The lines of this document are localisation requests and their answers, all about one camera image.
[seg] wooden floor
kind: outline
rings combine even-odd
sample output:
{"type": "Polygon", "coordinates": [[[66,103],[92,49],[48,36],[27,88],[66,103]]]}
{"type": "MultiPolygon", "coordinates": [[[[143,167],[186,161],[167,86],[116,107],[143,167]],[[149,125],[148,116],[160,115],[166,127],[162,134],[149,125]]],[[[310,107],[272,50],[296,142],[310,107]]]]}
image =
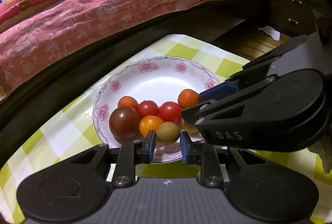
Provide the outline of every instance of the wooden floor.
{"type": "Polygon", "coordinates": [[[290,39],[281,34],[280,40],[276,41],[258,29],[261,27],[264,25],[253,23],[250,19],[221,35],[212,44],[248,60],[253,60],[290,39]]]}

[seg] screw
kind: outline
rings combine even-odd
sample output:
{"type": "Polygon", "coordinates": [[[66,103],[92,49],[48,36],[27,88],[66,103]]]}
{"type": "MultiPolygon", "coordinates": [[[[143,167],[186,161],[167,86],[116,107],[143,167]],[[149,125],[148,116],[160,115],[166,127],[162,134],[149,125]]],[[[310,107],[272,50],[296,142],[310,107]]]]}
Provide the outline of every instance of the screw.
{"type": "Polygon", "coordinates": [[[198,120],[197,120],[197,122],[195,123],[195,125],[198,125],[198,124],[200,124],[201,122],[203,122],[203,120],[204,120],[204,117],[202,117],[202,118],[198,119],[198,120]]]}
{"type": "Polygon", "coordinates": [[[204,141],[203,140],[197,140],[194,142],[194,147],[201,150],[201,147],[203,146],[204,141]]]}
{"type": "Polygon", "coordinates": [[[275,76],[270,76],[270,77],[268,77],[268,78],[265,79],[265,82],[266,83],[270,83],[270,82],[273,82],[275,79],[276,79],[275,76]]]}
{"type": "Polygon", "coordinates": [[[114,179],[114,183],[117,185],[126,185],[130,182],[130,178],[128,176],[118,176],[114,179]]]}
{"type": "Polygon", "coordinates": [[[204,110],[207,104],[204,104],[203,106],[200,107],[200,111],[204,110]]]}
{"type": "Polygon", "coordinates": [[[208,186],[217,186],[217,185],[221,184],[221,178],[219,178],[217,176],[210,176],[208,178],[205,178],[204,182],[208,186]]]}

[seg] blue gripper pad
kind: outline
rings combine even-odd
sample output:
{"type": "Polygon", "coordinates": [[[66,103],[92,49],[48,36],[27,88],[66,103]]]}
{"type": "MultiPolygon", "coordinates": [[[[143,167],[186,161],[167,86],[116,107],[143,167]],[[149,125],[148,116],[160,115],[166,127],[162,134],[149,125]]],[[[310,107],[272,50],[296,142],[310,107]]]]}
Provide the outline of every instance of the blue gripper pad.
{"type": "Polygon", "coordinates": [[[185,164],[188,164],[188,146],[187,141],[183,135],[183,133],[180,133],[180,148],[182,153],[182,161],[185,164]]]}
{"type": "Polygon", "coordinates": [[[237,93],[238,91],[239,88],[236,84],[224,82],[200,93],[198,96],[198,100],[200,101],[200,103],[210,99],[221,100],[225,97],[237,93]]]}
{"type": "Polygon", "coordinates": [[[149,142],[149,162],[151,163],[153,161],[153,154],[154,154],[154,149],[156,148],[156,133],[155,131],[152,134],[152,138],[150,139],[149,142]]]}

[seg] orange cherry tomato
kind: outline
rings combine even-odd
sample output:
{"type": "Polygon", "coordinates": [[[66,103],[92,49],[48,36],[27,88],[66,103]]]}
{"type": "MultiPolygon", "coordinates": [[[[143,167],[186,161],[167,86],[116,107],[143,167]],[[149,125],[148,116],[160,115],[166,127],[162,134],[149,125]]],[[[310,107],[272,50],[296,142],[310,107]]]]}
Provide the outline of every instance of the orange cherry tomato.
{"type": "Polygon", "coordinates": [[[198,93],[190,89],[185,89],[180,93],[178,97],[178,103],[181,108],[195,106],[200,103],[198,100],[198,93]]]}
{"type": "Polygon", "coordinates": [[[149,130],[156,131],[157,128],[163,123],[164,121],[157,116],[148,115],[145,116],[141,122],[139,123],[139,132],[146,137],[149,130]]]}
{"type": "Polygon", "coordinates": [[[119,102],[117,103],[117,107],[131,107],[134,109],[137,109],[138,102],[135,100],[135,98],[125,96],[120,98],[119,102]]]}

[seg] green and white tablecloth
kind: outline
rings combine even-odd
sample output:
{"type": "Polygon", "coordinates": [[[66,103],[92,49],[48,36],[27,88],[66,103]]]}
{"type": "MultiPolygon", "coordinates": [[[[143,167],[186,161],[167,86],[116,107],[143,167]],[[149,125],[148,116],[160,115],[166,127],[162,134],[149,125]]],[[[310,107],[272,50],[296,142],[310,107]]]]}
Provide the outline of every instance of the green and white tablecloth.
{"type": "MultiPolygon", "coordinates": [[[[246,59],[185,35],[168,35],[142,50],[54,115],[1,169],[0,211],[8,222],[21,223],[24,220],[16,201],[16,188],[24,178],[101,143],[92,123],[92,106],[97,92],[110,75],[134,61],[162,55],[193,60],[215,73],[220,82],[241,70],[242,65],[248,62],[246,59]]],[[[313,179],[319,188],[319,202],[311,220],[315,224],[332,221],[332,173],[323,172],[321,160],[316,154],[310,153],[307,149],[295,153],[262,151],[258,153],[313,179]]],[[[198,172],[198,166],[184,165],[182,161],[137,166],[138,176],[195,177],[198,172]]]]}

